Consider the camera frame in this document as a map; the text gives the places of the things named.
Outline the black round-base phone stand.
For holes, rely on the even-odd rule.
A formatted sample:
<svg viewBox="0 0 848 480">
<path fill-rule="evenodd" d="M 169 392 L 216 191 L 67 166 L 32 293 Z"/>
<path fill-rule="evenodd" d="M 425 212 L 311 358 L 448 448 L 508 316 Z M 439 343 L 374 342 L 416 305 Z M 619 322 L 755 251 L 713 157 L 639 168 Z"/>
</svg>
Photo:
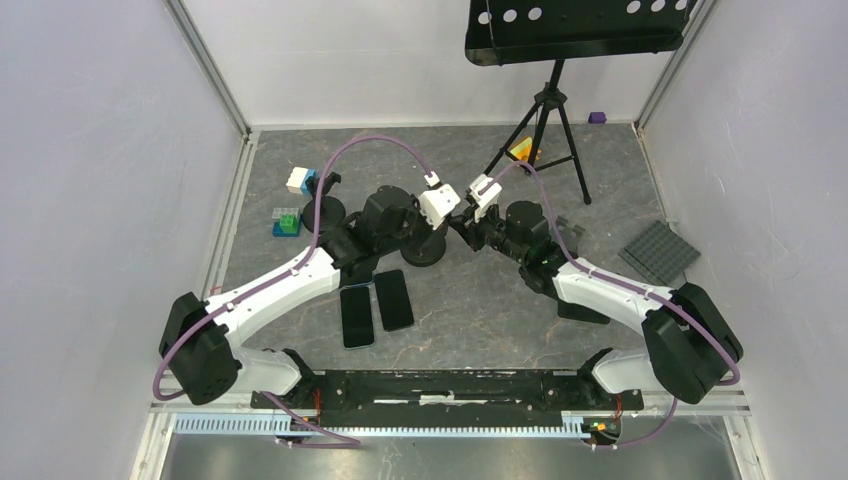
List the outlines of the black round-base phone stand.
<svg viewBox="0 0 848 480">
<path fill-rule="evenodd" d="M 447 227 L 435 231 L 422 232 L 413 236 L 410 242 L 400 249 L 402 259 L 414 267 L 429 267 L 439 262 L 447 251 Z"/>
</svg>

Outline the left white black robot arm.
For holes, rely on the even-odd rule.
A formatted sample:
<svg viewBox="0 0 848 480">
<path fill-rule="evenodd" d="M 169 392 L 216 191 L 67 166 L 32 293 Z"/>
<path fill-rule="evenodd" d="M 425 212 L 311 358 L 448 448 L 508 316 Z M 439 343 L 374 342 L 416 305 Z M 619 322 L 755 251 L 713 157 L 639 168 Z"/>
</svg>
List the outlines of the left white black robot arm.
<svg viewBox="0 0 848 480">
<path fill-rule="evenodd" d="M 188 292 L 172 304 L 157 371 L 170 371 L 180 389 L 154 396 L 169 401 L 186 396 L 194 405 L 209 404 L 231 389 L 269 390 L 290 407 L 306 405 L 313 379 L 301 372 L 289 353 L 253 351 L 244 342 L 268 323 L 318 296 L 362 283 L 379 260 L 400 251 L 414 263 L 437 262 L 447 219 L 460 203 L 448 184 L 418 196 L 382 186 L 363 208 L 324 230 L 315 245 L 288 263 L 229 292 L 199 299 Z"/>
</svg>

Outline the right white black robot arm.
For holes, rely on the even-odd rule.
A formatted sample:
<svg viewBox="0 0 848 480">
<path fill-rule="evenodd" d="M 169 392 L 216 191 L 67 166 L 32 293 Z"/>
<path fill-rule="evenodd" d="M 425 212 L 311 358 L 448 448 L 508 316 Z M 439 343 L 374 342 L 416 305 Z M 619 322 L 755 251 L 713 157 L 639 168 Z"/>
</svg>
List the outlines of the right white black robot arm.
<svg viewBox="0 0 848 480">
<path fill-rule="evenodd" d="M 575 257 L 538 203 L 517 201 L 504 217 L 497 206 L 475 214 L 470 206 L 448 223 L 473 250 L 490 247 L 516 261 L 525 284 L 556 300 L 562 317 L 615 321 L 641 335 L 639 348 L 606 348 L 584 363 L 577 392 L 585 405 L 602 408 L 630 390 L 664 390 L 697 404 L 714 387 L 738 382 L 744 349 L 700 286 L 639 283 Z"/>
</svg>

